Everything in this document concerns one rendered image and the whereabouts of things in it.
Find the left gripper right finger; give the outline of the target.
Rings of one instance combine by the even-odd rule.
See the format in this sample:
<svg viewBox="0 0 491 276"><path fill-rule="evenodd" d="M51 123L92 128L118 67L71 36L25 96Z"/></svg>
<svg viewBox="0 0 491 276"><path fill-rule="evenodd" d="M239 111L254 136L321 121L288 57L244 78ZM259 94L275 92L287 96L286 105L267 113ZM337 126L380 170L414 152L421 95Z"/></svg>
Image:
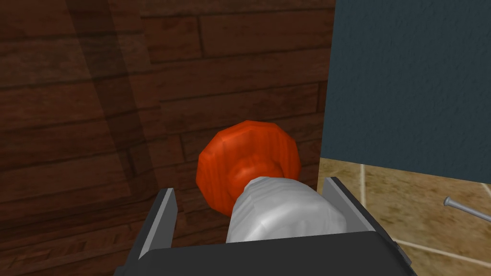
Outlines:
<svg viewBox="0 0 491 276"><path fill-rule="evenodd" d="M338 178L324 179L322 197L345 217L347 232L376 231L360 211L360 202Z"/></svg>

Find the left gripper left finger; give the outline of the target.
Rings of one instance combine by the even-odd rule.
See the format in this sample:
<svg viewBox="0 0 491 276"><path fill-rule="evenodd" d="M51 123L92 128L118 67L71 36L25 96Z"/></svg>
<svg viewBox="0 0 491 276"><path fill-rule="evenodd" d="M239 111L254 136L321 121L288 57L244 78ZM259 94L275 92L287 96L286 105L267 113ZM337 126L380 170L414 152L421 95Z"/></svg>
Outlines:
<svg viewBox="0 0 491 276"><path fill-rule="evenodd" d="M131 249L131 260L137 261L147 252L170 248L178 213L175 190L159 191Z"/></svg>

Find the grey metal rod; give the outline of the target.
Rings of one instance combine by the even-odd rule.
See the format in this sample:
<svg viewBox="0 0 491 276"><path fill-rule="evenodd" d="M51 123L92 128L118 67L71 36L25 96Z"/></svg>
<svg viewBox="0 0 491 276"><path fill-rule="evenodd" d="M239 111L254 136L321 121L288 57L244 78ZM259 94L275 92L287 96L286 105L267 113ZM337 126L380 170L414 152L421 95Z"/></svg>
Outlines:
<svg viewBox="0 0 491 276"><path fill-rule="evenodd" d="M480 219L483 219L483 220L485 220L487 222L491 222L491 216L490 215L484 214L484 213L479 212L477 210L474 210L474 209L472 209L472 208L470 208L470 207L468 207L466 205L463 205L463 204L461 204L459 202L456 202L456 201L452 200L449 196L447 196L445 198L443 204L445 206L450 206L450 207L453 207L455 209L458 209L458 210L464 211L466 213L469 213L469 214L471 214L473 216L476 216L476 217L478 217Z"/></svg>

